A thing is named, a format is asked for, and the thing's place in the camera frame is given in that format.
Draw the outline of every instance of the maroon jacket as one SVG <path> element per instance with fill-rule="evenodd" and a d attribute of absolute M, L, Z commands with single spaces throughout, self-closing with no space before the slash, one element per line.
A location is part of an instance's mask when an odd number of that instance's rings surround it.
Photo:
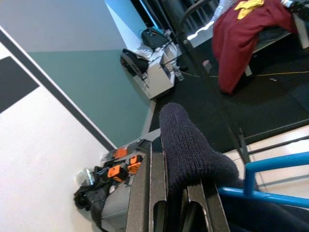
<path fill-rule="evenodd" d="M 219 17 L 212 39 L 213 53 L 219 62 L 219 87 L 228 94 L 233 93 L 249 64 L 259 32 L 271 26 L 296 32 L 294 19 L 281 0 L 265 0 L 264 6 L 254 9 L 241 20 L 237 20 L 239 11 L 234 8 Z"/>

